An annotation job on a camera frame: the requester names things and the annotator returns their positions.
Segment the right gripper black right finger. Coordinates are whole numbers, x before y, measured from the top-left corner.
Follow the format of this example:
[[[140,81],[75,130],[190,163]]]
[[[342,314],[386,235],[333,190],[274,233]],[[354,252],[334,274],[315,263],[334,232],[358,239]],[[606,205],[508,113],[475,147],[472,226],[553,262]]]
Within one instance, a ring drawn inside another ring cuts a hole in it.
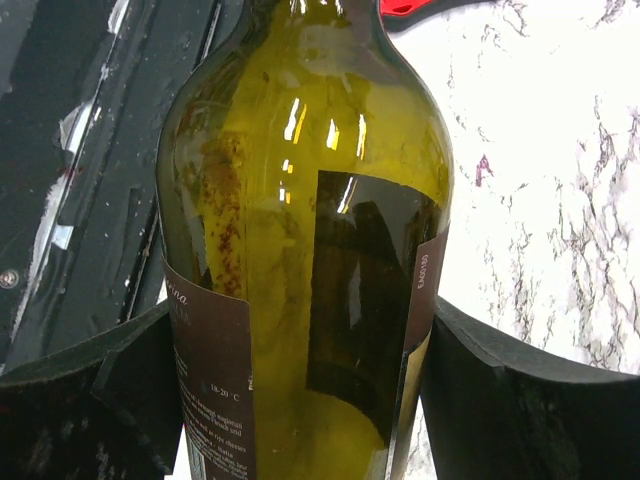
[[[422,404],[440,479],[636,479],[639,379],[436,304]]]

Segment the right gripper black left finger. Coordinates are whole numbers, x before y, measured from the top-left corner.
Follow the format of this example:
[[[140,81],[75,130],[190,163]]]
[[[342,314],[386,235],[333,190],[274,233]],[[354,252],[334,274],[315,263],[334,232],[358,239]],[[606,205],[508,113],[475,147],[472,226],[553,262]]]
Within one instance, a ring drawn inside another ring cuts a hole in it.
[[[4,479],[162,479],[183,417],[166,303],[1,377]]]

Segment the green wine bottle brown label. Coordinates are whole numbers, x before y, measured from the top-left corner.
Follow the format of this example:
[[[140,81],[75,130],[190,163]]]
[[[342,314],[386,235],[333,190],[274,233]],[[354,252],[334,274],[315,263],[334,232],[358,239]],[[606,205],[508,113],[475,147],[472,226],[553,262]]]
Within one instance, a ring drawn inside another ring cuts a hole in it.
[[[248,1],[156,163],[196,479],[400,479],[453,158],[375,1]]]

